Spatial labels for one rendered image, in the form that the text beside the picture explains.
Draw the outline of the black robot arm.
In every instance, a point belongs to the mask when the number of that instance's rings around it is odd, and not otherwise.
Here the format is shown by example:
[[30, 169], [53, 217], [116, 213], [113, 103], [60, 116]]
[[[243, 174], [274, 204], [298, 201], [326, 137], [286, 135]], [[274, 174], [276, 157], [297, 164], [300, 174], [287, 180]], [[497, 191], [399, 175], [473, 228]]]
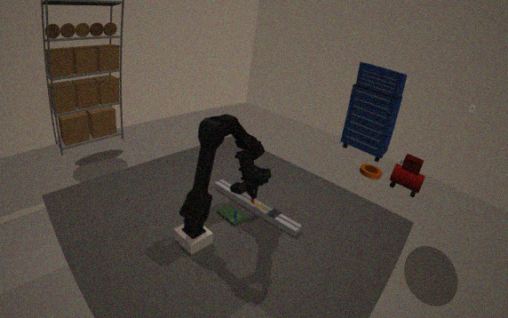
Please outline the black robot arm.
[[[208, 193], [208, 187], [214, 164], [214, 155], [216, 148], [223, 142], [224, 137], [230, 133], [236, 139], [236, 146], [244, 149], [237, 151], [234, 157], [239, 158], [241, 167], [250, 167], [254, 164], [254, 160], [265, 152], [261, 141], [247, 133], [234, 116], [228, 114], [211, 116], [201, 121], [198, 135], [201, 148], [196, 165], [194, 186], [187, 194], [185, 203], [179, 212], [185, 220], [182, 230], [192, 239], [206, 233], [203, 227], [204, 221], [209, 216], [212, 200], [212, 195]], [[250, 170], [250, 182], [254, 181], [259, 186], [268, 183], [270, 178], [271, 171], [269, 169], [261, 171], [258, 166], [255, 171]]]

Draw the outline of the aluminum slotted rail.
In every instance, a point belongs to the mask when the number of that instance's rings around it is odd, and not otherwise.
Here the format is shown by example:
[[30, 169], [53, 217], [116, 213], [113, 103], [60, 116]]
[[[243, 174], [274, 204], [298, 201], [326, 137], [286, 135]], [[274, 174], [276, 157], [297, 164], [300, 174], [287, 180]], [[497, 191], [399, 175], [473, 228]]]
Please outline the aluminum slotted rail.
[[230, 186], [232, 185], [228, 184], [222, 179], [219, 182], [215, 182], [216, 189], [218, 189], [231, 199], [235, 200], [240, 205], [254, 212], [258, 216], [266, 219], [271, 224], [279, 227], [280, 229], [289, 233], [290, 235], [295, 236], [298, 234], [302, 226], [298, 224], [296, 221], [294, 220], [292, 221], [292, 219], [289, 219], [286, 216], [282, 215], [282, 213], [279, 212], [278, 210], [272, 209], [269, 206], [262, 203], [261, 201], [254, 199], [254, 202], [260, 204], [261, 206], [267, 209], [267, 211], [265, 211], [264, 209], [260, 208], [255, 203], [253, 203], [251, 201], [251, 197], [249, 195], [246, 195], [245, 193], [243, 193], [242, 195], [231, 193]]

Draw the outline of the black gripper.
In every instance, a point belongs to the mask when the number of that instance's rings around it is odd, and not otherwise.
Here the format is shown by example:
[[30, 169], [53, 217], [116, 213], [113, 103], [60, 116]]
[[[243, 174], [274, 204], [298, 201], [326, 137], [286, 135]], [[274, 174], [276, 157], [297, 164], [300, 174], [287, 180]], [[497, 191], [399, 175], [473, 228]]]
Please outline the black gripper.
[[255, 164], [251, 165], [250, 167], [239, 168], [239, 171], [242, 172], [241, 180], [243, 180], [243, 182], [242, 183], [236, 182], [232, 186], [230, 186], [231, 193], [242, 195], [243, 193], [247, 192], [252, 199], [257, 198], [258, 184], [254, 181], [250, 182], [249, 180], [250, 170], [255, 171], [256, 169], [257, 165]]

